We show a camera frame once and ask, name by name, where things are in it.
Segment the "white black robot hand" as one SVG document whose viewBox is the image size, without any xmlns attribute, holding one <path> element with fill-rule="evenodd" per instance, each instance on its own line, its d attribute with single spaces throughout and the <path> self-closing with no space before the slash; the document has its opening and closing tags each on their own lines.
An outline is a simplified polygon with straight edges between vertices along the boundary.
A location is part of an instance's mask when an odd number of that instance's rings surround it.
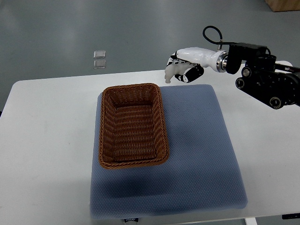
<svg viewBox="0 0 300 225">
<path fill-rule="evenodd" d="M 174 63 L 191 63 L 194 67 L 185 72 L 188 78 L 188 83 L 193 82 L 204 74 L 204 68 L 210 67 L 214 71 L 223 73 L 226 71 L 228 52 L 227 51 L 212 51 L 199 47 L 189 47 L 179 49 L 173 53 L 167 66 Z M 180 76 L 173 76 L 180 81 Z"/>
</svg>

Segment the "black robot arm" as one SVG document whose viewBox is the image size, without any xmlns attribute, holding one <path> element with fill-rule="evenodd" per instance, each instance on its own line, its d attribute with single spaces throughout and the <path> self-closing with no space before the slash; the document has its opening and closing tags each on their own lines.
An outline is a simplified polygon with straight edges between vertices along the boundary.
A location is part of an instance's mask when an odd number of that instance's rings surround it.
<svg viewBox="0 0 300 225">
<path fill-rule="evenodd" d="M 227 57 L 219 64 L 227 73 L 241 70 L 236 87 L 273 109 L 300 104 L 300 69 L 276 63 L 266 46 L 247 43 L 207 41 L 229 46 Z"/>
</svg>

